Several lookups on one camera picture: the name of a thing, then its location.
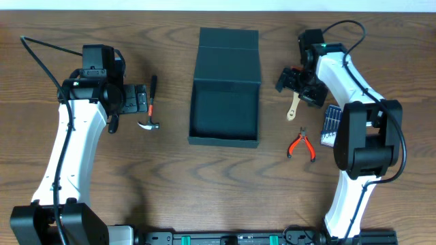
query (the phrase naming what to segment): dark green box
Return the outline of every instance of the dark green box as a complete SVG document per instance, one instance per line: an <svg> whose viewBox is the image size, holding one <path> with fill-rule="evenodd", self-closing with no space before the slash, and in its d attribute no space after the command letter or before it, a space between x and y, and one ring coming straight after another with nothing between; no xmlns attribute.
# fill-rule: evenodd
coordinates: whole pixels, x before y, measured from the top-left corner
<svg viewBox="0 0 436 245"><path fill-rule="evenodd" d="M261 84L258 31L200 29L190 144L256 148Z"/></svg>

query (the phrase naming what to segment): wooden handle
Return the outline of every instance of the wooden handle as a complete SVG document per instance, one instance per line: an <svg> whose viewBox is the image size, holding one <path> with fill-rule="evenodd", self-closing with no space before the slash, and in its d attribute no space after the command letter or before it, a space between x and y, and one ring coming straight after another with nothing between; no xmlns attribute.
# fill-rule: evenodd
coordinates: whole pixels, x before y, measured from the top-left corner
<svg viewBox="0 0 436 245"><path fill-rule="evenodd" d="M298 93L294 92L294 99L292 100L291 108L286 114L287 120L293 120L295 118L295 115L297 113L297 106L299 102L300 102L300 98L298 98Z"/></svg>

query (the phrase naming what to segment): wooden table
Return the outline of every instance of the wooden table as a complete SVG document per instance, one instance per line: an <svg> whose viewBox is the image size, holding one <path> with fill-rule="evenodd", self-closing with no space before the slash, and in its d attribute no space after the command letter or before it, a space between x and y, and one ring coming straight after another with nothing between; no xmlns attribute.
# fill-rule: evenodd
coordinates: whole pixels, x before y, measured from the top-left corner
<svg viewBox="0 0 436 245"><path fill-rule="evenodd" d="M159 76L158 131L123 116L105 130L95 155L92 209L108 225L131 223L175 231L282 230L319 227L330 208L339 170L320 146L324 110L301 103L285 119L292 92L278 93L283 67L299 64L297 35L338 20L368 29L352 53L360 73L387 99L403 106L408 163L391 184L377 186L361 226L393 228L401 244L436 243L436 15L319 12L0 12L0 244L15 244L12 207L29 204L46 170L58 127L56 88L27 54L20 35L73 50L102 43L127 61L125 83ZM200 27L260 31L262 87L257 149L190 146L189 104ZM327 42L347 47L358 27L329 31ZM32 44L59 81L81 67L77 56ZM334 103L331 95L326 105ZM292 160L289 143L306 126L317 161L304 145ZM388 172L392 175L397 169Z"/></svg>

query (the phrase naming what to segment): pliers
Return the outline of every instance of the pliers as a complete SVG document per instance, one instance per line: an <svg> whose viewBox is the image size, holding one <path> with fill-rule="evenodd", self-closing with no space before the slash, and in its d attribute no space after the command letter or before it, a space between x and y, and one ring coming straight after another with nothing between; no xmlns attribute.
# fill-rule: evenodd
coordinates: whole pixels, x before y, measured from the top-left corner
<svg viewBox="0 0 436 245"><path fill-rule="evenodd" d="M300 128L300 133L298 134L298 137L291 143L291 145L287 149L287 157L292 157L292 151L294 151L295 146L297 146L301 140L306 143L306 146L311 153L311 162L313 163L316 157L315 150L313 149L312 144L309 142L309 139L306 136L306 128L303 129L302 127Z"/></svg>

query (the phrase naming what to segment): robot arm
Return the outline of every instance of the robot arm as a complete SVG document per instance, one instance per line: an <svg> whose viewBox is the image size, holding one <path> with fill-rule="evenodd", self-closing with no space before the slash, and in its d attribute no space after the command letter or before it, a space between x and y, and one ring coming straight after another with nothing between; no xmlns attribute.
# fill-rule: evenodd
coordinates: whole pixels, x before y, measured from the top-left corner
<svg viewBox="0 0 436 245"><path fill-rule="evenodd" d="M399 137L392 121L373 99L362 92L344 67L343 57L347 50L342 44L326 44L320 29L306 30L298 37L298 43L304 68L285 68L276 89L280 92L283 87L289 88L298 93L298 98L319 108L330 90L343 110L334 142L334 159L341 171L333 204L324 223L331 240L345 236L352 238L360 234L360 221L375 184L366 189L353 220L362 188L367 182L380 180L387 168L396 163ZM401 123L399 102L386 101L375 92L353 66L350 55L345 62L367 92L381 101ZM367 135L367 127L379 128L379 133Z"/></svg>
<svg viewBox="0 0 436 245"><path fill-rule="evenodd" d="M91 207L89 190L93 170L95 149L106 126L106 112L100 102L89 103L88 99L70 100L74 118L74 131L69 139L61 172L59 204L74 198L78 203ZM52 155L40 187L32 201L40 205L53 205L52 183L57 162L67 133L68 113L65 104L59 106L59 128L54 141Z"/></svg>
<svg viewBox="0 0 436 245"><path fill-rule="evenodd" d="M141 238L133 227L106 226L90 209L89 191L95 150L111 116L108 131L115 133L119 115L146 112L145 85L123 84L125 64L104 45L83 46L83 69L77 69L62 84L66 100L58 94L59 127L46 173L30 206L16 206L11 228L20 244L58 244L59 233L50 226L55 219L53 180L67 135L72 110L74 130L69 138L59 178L62 227L70 244L132 245Z"/></svg>

